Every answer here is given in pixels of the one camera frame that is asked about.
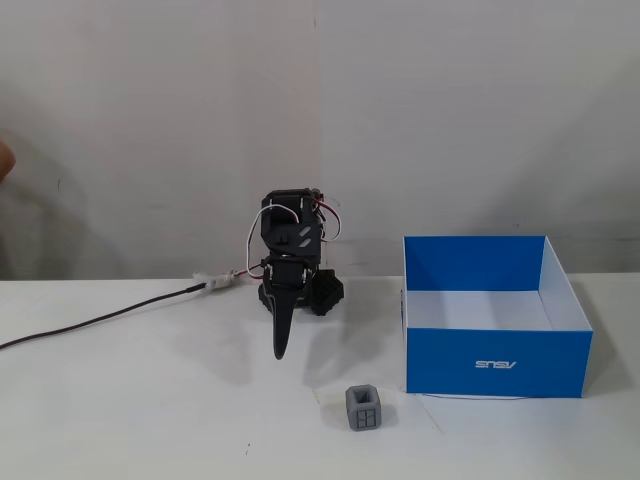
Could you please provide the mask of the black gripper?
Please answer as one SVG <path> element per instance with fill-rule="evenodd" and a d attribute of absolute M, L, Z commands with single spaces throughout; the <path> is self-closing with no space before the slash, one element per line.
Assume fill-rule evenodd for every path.
<path fill-rule="evenodd" d="M 273 315 L 273 348 L 281 360 L 288 345 L 296 302 L 310 292 L 312 263 L 303 257 L 269 255 L 263 260 L 263 303 Z"/>

